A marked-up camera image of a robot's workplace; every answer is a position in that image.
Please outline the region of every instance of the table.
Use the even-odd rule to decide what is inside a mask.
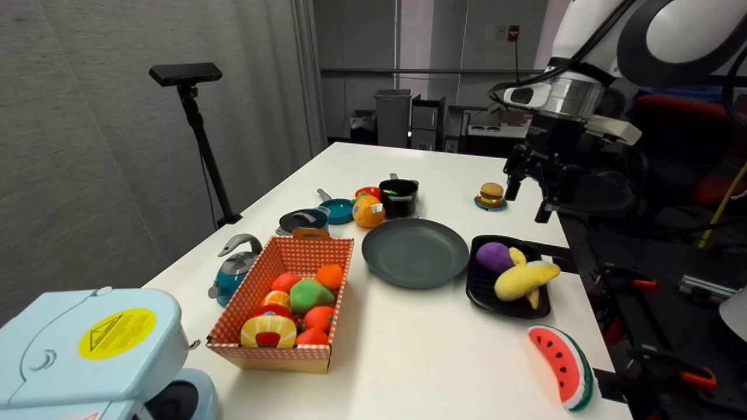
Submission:
[[[419,217],[454,227],[467,242],[482,233],[499,233],[568,246],[557,217],[550,225],[532,221],[539,205],[536,182],[526,182],[505,213],[483,213],[471,203],[483,182],[505,184],[502,163],[337,143],[251,205],[239,225],[205,238],[147,288],[167,289],[180,302],[190,340],[205,338],[222,314],[208,300],[222,265],[218,252],[234,233],[251,231],[266,242],[281,214],[320,203],[319,188],[331,196],[352,196],[358,188],[379,184],[391,174],[420,182]],[[552,282],[550,318],[510,319],[474,308],[466,280],[429,291],[391,288],[366,272],[362,228],[331,227],[331,237],[356,238],[331,371],[240,371],[202,345],[192,351],[188,366],[210,374],[226,420],[631,419],[629,407],[601,394],[586,412],[568,413],[552,370],[526,338],[530,324],[561,328],[578,338],[596,370],[615,371],[578,275],[562,274]]]

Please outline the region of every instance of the orange basket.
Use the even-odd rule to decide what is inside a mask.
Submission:
[[[240,370],[275,370],[275,371],[329,371],[335,332],[342,319],[349,265],[352,241],[350,238],[273,238],[259,254],[248,279],[236,289],[226,310],[208,336],[208,347]],[[338,265],[345,269],[345,280],[337,291],[335,319],[327,345],[296,345],[296,347],[240,347],[239,336],[243,322],[253,310],[262,307],[262,300],[272,291],[273,280],[281,274],[296,274],[313,279],[323,265]]]

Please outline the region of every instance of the black cup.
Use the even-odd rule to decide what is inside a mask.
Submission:
[[[379,191],[387,220],[415,214],[419,182],[386,179],[379,184]]]

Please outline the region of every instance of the watermelon slice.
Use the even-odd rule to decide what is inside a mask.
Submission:
[[[593,374],[578,340],[552,328],[530,328],[527,336],[553,370],[562,407],[581,412],[593,394]]]

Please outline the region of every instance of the gray plate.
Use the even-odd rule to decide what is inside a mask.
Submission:
[[[470,249],[460,233],[429,220],[392,220],[369,231],[364,260],[373,275],[404,289],[434,289],[460,279]]]

